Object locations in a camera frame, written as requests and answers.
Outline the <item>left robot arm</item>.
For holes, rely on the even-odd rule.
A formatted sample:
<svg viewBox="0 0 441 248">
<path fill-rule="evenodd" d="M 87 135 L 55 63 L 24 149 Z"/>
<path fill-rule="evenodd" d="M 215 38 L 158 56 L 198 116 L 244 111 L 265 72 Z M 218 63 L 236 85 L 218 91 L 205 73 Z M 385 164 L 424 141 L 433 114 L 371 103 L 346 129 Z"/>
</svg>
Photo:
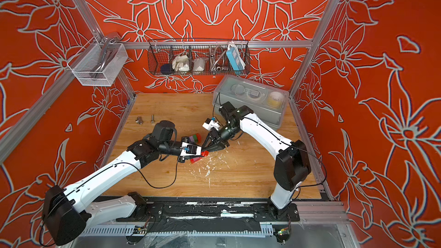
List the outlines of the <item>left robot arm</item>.
<svg viewBox="0 0 441 248">
<path fill-rule="evenodd" d="M 99 170 L 66 187 L 51 187 L 45 194 L 41 218 L 42 228 L 48 230 L 54 244 L 62 246 L 76 239 L 93 218 L 86 208 L 128 175 L 140 172 L 162 155 L 183 157 L 201 152 L 197 145 L 176 138 L 174 123 L 160 121 L 152 133 L 128 146 Z"/>
</svg>

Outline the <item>metal tongs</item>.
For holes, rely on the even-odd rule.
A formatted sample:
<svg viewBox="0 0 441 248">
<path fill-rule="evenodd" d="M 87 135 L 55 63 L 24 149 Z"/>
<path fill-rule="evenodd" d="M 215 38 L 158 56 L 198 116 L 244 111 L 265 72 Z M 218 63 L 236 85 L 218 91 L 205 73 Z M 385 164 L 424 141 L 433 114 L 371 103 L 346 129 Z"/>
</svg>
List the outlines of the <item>metal tongs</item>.
<svg viewBox="0 0 441 248">
<path fill-rule="evenodd" d="M 100 73 L 115 57 L 118 51 L 116 43 L 119 42 L 120 39 L 120 35 L 116 32 L 113 32 L 102 39 L 102 49 L 98 58 L 98 64 L 94 68 L 94 72 L 91 74 L 93 79 L 100 78 Z"/>
</svg>

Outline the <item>dark blue round object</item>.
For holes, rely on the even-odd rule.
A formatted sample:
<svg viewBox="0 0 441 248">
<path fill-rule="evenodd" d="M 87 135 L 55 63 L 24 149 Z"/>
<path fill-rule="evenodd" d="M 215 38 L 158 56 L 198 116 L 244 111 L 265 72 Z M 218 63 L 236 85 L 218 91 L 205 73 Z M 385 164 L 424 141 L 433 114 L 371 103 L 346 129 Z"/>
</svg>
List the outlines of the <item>dark blue round object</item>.
<svg viewBox="0 0 441 248">
<path fill-rule="evenodd" d="M 160 67 L 160 72 L 163 74 L 163 75 L 172 75 L 172 74 L 174 74 L 174 69 L 172 68 L 172 64 L 170 64 L 170 63 L 167 63 L 167 64 L 163 64 L 161 67 Z"/>
</svg>

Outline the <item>clear plastic wall bin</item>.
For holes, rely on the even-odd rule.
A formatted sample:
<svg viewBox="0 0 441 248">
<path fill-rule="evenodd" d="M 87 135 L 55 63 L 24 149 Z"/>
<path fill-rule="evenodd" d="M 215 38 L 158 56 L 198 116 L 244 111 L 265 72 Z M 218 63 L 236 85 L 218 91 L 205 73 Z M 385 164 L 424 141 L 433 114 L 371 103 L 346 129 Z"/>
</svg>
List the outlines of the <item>clear plastic wall bin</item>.
<svg viewBox="0 0 441 248">
<path fill-rule="evenodd" d="M 121 36 L 113 32 L 89 45 L 68 68 L 82 86 L 110 87 L 127 59 Z"/>
</svg>

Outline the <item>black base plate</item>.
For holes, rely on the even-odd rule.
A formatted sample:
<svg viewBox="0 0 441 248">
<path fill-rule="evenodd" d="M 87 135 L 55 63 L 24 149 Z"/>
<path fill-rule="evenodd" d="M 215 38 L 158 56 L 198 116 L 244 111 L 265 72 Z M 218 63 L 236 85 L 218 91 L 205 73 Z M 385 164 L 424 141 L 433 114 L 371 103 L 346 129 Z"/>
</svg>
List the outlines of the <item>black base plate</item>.
<svg viewBox="0 0 441 248">
<path fill-rule="evenodd" d="M 146 202 L 137 206 L 126 218 L 117 218 L 118 222 L 141 222 L 153 217 L 155 221 L 176 219 L 249 219 L 256 222 L 298 222 L 300 220 L 297 205 L 290 202 L 279 210 L 270 199 L 234 199 L 212 197 L 167 198 L 147 197 Z"/>
</svg>

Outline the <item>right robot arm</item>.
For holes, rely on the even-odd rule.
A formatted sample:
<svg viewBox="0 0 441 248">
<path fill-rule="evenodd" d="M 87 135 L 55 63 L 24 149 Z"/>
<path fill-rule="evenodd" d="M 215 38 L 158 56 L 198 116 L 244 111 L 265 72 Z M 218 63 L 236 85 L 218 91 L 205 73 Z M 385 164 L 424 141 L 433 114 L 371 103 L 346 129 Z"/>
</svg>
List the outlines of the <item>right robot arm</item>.
<svg viewBox="0 0 441 248">
<path fill-rule="evenodd" d="M 277 184 L 270 196 L 270 204 L 278 210 L 285 209 L 291 203 L 294 192 L 311 173 L 305 144 L 300 140 L 292 141 L 283 137 L 247 106 L 235 108 L 226 102 L 220 106 L 219 111 L 225 124 L 220 125 L 215 118 L 206 119 L 203 127 L 209 133 L 202 150 L 224 150 L 238 133 L 253 137 L 274 158 L 273 175 Z"/>
</svg>

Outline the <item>clear plastic storage box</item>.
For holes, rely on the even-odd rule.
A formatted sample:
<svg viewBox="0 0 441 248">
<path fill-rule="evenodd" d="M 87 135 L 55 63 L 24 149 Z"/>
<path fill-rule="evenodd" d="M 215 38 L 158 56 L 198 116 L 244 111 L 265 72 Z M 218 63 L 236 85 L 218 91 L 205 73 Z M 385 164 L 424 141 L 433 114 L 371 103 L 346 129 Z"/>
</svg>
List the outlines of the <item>clear plastic storage box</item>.
<svg viewBox="0 0 441 248">
<path fill-rule="evenodd" d="M 268 95 L 273 91 L 284 94 L 284 102 L 278 109 L 267 104 Z M 219 114 L 219 108 L 225 102 L 230 102 L 235 108 L 249 107 L 257 114 L 259 119 L 273 130 L 278 130 L 283 123 L 288 105 L 288 92 L 248 79 L 227 75 L 221 80 L 213 93 L 212 105 L 215 113 Z"/>
</svg>

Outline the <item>long red lego brick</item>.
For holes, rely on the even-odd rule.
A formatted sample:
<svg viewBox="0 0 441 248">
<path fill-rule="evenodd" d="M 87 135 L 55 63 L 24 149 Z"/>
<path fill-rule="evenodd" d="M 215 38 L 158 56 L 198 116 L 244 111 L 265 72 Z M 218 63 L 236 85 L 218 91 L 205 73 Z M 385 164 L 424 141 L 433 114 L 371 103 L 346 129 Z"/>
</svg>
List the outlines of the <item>long red lego brick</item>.
<svg viewBox="0 0 441 248">
<path fill-rule="evenodd" d="M 190 162 L 193 164 L 193 163 L 196 163 L 197 161 L 199 161 L 199 160 L 201 160 L 201 159 L 203 159 L 203 157 L 192 158 L 192 159 L 190 160 Z"/>
</svg>

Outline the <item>yellow tape roll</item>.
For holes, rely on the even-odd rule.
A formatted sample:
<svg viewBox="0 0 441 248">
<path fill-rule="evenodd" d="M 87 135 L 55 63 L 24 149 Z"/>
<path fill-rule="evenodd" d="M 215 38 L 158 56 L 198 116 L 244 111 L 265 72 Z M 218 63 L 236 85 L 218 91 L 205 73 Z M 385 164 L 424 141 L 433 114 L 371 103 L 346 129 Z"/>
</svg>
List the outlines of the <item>yellow tape roll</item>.
<svg viewBox="0 0 441 248">
<path fill-rule="evenodd" d="M 278 108 L 280 108 L 280 106 L 282 105 L 283 102 L 284 102 L 284 94 L 283 93 L 273 91 L 268 95 L 267 104 L 270 107 L 278 109 Z"/>
</svg>

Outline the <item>white crumpled cloth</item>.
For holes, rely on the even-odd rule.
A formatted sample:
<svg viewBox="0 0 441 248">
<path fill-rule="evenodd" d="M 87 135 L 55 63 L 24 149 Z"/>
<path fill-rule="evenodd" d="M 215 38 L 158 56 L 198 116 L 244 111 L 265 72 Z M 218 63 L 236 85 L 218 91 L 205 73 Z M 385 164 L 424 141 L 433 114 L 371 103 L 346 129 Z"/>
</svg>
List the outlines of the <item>white crumpled cloth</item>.
<svg viewBox="0 0 441 248">
<path fill-rule="evenodd" d="M 172 69 L 176 72 L 188 72 L 190 70 L 187 55 L 177 55 L 172 61 Z"/>
</svg>

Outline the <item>aluminium frame rail right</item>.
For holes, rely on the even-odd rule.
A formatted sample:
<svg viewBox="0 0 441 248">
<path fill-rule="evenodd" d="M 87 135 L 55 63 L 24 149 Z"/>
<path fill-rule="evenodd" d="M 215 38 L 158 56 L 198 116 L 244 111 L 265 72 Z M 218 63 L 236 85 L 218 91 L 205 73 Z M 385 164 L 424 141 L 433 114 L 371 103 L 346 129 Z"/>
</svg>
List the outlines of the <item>aluminium frame rail right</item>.
<svg viewBox="0 0 441 248">
<path fill-rule="evenodd" d="M 300 116 L 300 112 L 297 108 L 297 105 L 295 104 L 293 99 L 289 100 L 289 106 L 291 108 L 292 114 L 294 116 L 297 129 L 299 131 L 301 140 L 306 146 L 307 155 L 310 159 L 311 169 L 312 173 L 315 178 L 314 183 L 307 183 L 302 184 L 301 190 L 311 190 L 313 188 L 317 188 L 317 190 L 320 192 L 320 194 L 324 194 L 326 198 L 330 201 L 334 201 L 335 197 L 332 195 L 327 179 L 328 179 L 328 173 L 327 168 L 322 162 L 322 159 L 318 156 L 316 153 L 314 146 L 312 145 L 312 141 L 310 140 L 310 137 L 308 135 L 308 131 L 302 121 L 302 118 Z"/>
</svg>

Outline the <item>blue white box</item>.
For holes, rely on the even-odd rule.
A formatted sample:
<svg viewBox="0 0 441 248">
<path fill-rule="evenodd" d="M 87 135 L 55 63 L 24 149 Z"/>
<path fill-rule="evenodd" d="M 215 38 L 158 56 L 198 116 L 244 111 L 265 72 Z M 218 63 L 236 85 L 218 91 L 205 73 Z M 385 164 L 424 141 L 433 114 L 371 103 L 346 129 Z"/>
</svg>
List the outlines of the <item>blue white box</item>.
<svg viewBox="0 0 441 248">
<path fill-rule="evenodd" d="M 246 64 L 243 61 L 237 46 L 233 42 L 229 42 L 226 50 L 227 58 L 236 75 L 244 73 Z"/>
</svg>

